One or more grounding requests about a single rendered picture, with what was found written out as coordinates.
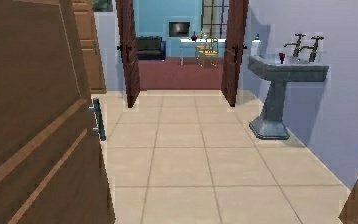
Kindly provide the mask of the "black sofa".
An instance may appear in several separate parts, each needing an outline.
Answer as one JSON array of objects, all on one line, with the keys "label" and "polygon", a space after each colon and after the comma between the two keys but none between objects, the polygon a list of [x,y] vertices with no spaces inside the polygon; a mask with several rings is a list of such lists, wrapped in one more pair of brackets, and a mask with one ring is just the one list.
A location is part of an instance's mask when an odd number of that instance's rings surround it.
[{"label": "black sofa", "polygon": [[166,59],[166,42],[160,36],[141,36],[136,41],[139,60]]}]

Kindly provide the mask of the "white table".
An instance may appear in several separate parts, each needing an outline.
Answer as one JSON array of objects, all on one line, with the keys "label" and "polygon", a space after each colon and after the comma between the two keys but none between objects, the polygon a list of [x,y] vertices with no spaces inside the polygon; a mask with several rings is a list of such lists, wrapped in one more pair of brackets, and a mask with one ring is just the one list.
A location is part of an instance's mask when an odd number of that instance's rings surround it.
[{"label": "white table", "polygon": [[205,39],[181,39],[180,40],[180,64],[184,63],[184,49],[185,48],[194,48],[195,58],[199,58],[199,54],[203,51],[212,50],[213,47],[219,49],[223,47],[226,43],[225,39],[218,38],[205,38]]}]

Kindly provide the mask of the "reddish brown room door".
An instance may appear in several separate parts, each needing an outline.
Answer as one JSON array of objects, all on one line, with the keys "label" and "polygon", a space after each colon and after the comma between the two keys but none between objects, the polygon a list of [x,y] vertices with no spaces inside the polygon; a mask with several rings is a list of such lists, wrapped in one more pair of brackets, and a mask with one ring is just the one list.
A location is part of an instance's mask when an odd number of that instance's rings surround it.
[{"label": "reddish brown room door", "polygon": [[116,0],[127,106],[132,108],[140,93],[140,76],[134,22],[133,0]]},{"label": "reddish brown room door", "polygon": [[238,45],[239,50],[242,50],[248,3],[249,0],[229,0],[221,91],[231,107],[234,107],[236,104],[240,66],[242,63],[241,52],[238,53],[237,63],[234,62],[234,50],[232,46]]}]

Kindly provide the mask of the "dark framed window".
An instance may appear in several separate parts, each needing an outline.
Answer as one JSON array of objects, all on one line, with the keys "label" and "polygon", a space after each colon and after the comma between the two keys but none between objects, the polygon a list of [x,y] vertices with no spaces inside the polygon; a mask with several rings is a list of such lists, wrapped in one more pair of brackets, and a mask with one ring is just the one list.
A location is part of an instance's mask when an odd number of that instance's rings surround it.
[{"label": "dark framed window", "polygon": [[209,37],[226,38],[229,0],[202,0],[201,31]]}]

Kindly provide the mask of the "white soap bottle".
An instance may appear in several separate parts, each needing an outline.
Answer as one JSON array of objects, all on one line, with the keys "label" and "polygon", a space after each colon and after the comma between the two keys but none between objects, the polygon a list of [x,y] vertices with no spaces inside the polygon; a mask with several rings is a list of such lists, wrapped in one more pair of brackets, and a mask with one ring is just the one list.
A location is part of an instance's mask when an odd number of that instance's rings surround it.
[{"label": "white soap bottle", "polygon": [[251,55],[256,56],[259,53],[259,47],[261,44],[260,36],[256,35],[251,43]]}]

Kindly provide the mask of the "light brown panelled room door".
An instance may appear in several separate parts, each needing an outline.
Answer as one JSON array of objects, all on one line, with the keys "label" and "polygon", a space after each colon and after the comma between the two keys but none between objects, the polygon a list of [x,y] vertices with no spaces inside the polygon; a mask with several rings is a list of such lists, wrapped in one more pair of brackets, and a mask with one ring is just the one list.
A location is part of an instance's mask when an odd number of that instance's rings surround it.
[{"label": "light brown panelled room door", "polygon": [[[90,90],[93,94],[104,94],[106,85],[92,1],[72,0],[72,5]],[[93,41],[97,43],[97,55],[94,55]]]}]

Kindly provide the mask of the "dark metal tap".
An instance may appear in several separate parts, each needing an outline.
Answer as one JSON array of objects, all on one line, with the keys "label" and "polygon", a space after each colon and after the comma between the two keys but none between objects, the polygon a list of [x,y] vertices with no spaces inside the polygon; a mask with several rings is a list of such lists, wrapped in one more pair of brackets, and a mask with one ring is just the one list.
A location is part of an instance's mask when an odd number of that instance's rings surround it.
[{"label": "dark metal tap", "polygon": [[319,41],[320,40],[324,40],[323,36],[313,36],[311,37],[312,40],[314,40],[314,44],[312,46],[302,46],[300,48],[300,51],[302,51],[303,49],[309,49],[311,51],[310,56],[309,56],[309,62],[314,62],[317,56],[317,50],[319,47]]},{"label": "dark metal tap", "polygon": [[300,47],[301,47],[301,43],[302,43],[302,38],[306,36],[306,34],[303,34],[303,33],[296,33],[294,34],[295,37],[297,37],[298,39],[293,42],[293,43],[286,43],[284,44],[284,47],[287,47],[287,46],[294,46],[294,50],[293,50],[293,57],[298,57],[299,55],[299,52],[300,52]]}]

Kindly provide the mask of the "dark brown striped room door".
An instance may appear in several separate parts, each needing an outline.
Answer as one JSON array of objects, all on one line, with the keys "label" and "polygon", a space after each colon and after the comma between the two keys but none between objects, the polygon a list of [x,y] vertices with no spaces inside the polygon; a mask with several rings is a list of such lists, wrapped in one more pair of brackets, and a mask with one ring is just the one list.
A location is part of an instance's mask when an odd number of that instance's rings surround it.
[{"label": "dark brown striped room door", "polygon": [[0,0],[0,224],[115,224],[71,0]]}]

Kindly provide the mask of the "dark framed wall picture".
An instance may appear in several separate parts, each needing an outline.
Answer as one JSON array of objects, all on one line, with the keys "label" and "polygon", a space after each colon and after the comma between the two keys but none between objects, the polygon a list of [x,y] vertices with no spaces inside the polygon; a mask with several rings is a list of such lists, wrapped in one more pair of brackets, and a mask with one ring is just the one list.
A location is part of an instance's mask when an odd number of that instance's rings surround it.
[{"label": "dark framed wall picture", "polygon": [[170,37],[188,37],[190,32],[189,22],[170,22],[169,36]]}]

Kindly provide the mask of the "grey pedestal sink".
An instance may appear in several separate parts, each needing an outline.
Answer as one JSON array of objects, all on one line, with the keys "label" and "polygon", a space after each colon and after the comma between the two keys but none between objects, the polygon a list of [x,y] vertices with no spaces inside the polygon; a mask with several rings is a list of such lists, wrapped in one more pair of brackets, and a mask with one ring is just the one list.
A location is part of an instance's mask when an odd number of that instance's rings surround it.
[{"label": "grey pedestal sink", "polygon": [[279,55],[250,56],[248,69],[270,86],[262,111],[249,123],[254,135],[262,140],[287,140],[290,135],[283,123],[283,110],[289,82],[324,82],[329,66],[298,57],[286,56],[281,64]]}]

